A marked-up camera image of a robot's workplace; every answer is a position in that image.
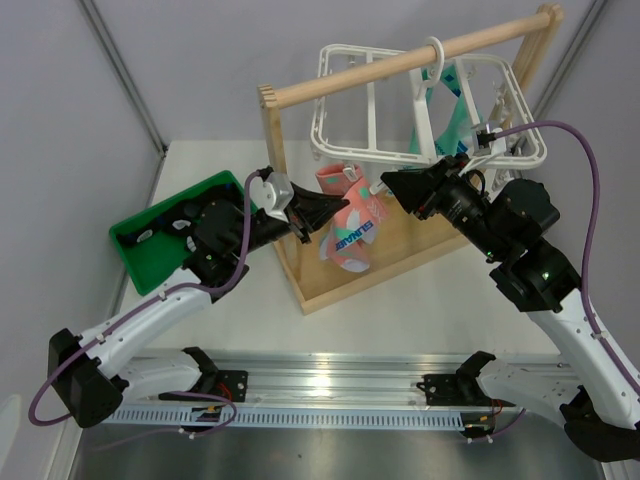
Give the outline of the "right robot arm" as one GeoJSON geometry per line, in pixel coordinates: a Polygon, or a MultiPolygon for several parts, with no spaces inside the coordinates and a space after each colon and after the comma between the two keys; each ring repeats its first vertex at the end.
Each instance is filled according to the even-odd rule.
{"type": "Polygon", "coordinates": [[[639,457],[637,373],[616,342],[603,335],[586,282],[543,237],[559,219],[544,186],[518,178],[495,198],[461,175],[462,158],[382,174],[402,208],[418,219],[442,215],[494,265],[490,277],[518,311],[552,340],[578,377],[562,385],[478,351],[456,371],[458,395],[522,407],[559,425],[599,462],[639,457]]]}

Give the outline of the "pink sock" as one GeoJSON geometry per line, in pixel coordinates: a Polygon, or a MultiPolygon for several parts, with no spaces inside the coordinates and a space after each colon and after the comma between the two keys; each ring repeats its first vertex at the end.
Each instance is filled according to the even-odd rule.
{"type": "Polygon", "coordinates": [[[315,173],[324,194],[340,196],[344,196],[362,176],[361,168],[353,164],[332,164],[315,173]]]}
{"type": "Polygon", "coordinates": [[[369,182],[364,178],[356,182],[344,198],[349,205],[333,217],[320,243],[319,257],[331,260],[348,272],[362,273],[370,267],[365,246],[373,243],[388,212],[370,192],[369,182]]]}

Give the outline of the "black sock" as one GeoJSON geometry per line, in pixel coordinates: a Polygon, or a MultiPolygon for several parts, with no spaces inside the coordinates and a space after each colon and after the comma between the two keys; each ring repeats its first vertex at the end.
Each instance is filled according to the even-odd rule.
{"type": "Polygon", "coordinates": [[[144,213],[143,219],[135,220],[132,226],[118,227],[116,240],[121,246],[131,248],[159,233],[186,239],[193,234],[204,208],[218,200],[239,203],[242,193],[237,185],[225,183],[211,186],[199,194],[187,194],[155,212],[144,213]]]}

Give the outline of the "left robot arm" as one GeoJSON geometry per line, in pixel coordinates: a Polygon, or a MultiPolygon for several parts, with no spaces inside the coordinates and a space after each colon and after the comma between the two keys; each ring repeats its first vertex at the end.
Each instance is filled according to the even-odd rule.
{"type": "Polygon", "coordinates": [[[348,206],[339,195],[316,193],[273,174],[266,178],[267,207],[252,210],[249,190],[215,185],[183,198],[141,228],[125,234],[127,246],[160,232],[181,237],[189,255],[168,278],[130,310],[75,335],[62,329],[49,340],[48,378],[81,428],[109,418],[129,399],[240,401],[230,381],[240,371],[221,371],[198,347],[172,357],[138,359],[152,340],[181,320],[215,304],[248,273],[246,257],[292,234],[301,243],[348,206]]]}

